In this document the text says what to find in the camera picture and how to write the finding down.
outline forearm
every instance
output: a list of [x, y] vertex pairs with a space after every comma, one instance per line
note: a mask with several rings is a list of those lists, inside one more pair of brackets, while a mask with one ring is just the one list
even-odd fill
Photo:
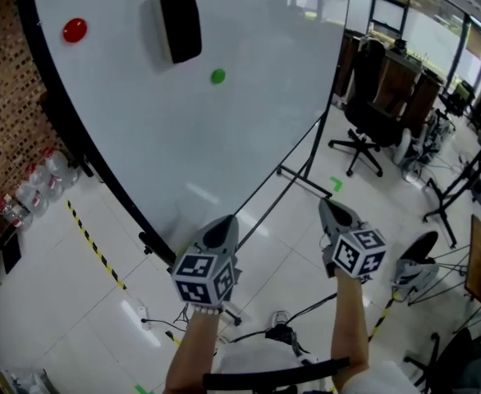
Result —
[[337, 311], [332, 336], [332, 358], [350, 359], [350, 367], [333, 378], [340, 391], [348, 379], [369, 367], [369, 341], [361, 283], [342, 270], [336, 270], [336, 276]]
[[202, 392], [202, 377], [210, 373], [219, 315], [194, 312], [166, 378], [166, 392]]

